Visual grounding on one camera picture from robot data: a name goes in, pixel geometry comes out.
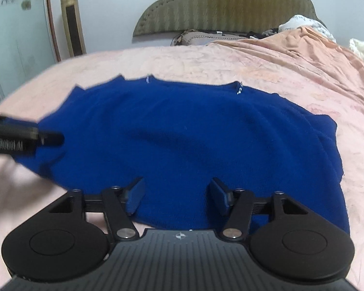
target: silver bolt head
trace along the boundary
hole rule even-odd
[[[242,234],[243,233],[237,228],[226,228],[224,231],[222,231],[222,235],[224,235],[225,237],[228,237],[230,239],[237,239]]]
[[[135,236],[136,232],[131,228],[121,228],[116,232],[116,234],[118,237],[121,237],[122,239],[130,239]]]

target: peach blanket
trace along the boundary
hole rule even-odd
[[[364,63],[356,55],[309,27],[264,40],[102,52],[51,67],[3,101],[0,112],[38,120],[59,107],[74,85],[86,88],[118,74],[205,84],[239,80],[278,93],[312,113],[330,115],[338,124],[345,172],[341,186],[356,246],[348,280],[364,291]],[[0,155],[0,248],[12,229],[63,193]],[[0,255],[0,287],[8,279]]]

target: round black pad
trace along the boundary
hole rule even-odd
[[[1,254],[17,276],[58,282],[92,271],[108,249],[108,240],[98,227],[56,213],[53,218],[31,218],[17,227],[5,238]]]
[[[353,243],[345,232],[322,218],[301,215],[261,227],[252,235],[249,249],[269,272],[303,282],[344,278],[354,256]]]
[[[30,246],[40,255],[55,256],[67,252],[74,246],[75,241],[69,232],[46,230],[35,234],[30,240]]]
[[[288,250],[303,255],[318,254],[328,244],[323,235],[309,230],[288,232],[284,234],[282,243]]]

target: bed headboard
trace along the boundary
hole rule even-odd
[[[133,35],[188,29],[263,32],[295,14],[319,21],[311,0],[159,0],[145,10]]]

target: logo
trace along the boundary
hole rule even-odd
[[[23,151],[23,141],[0,139],[0,150]]]
[[[175,237],[179,240],[183,240],[187,236],[185,234],[183,234],[182,232],[179,232]]]

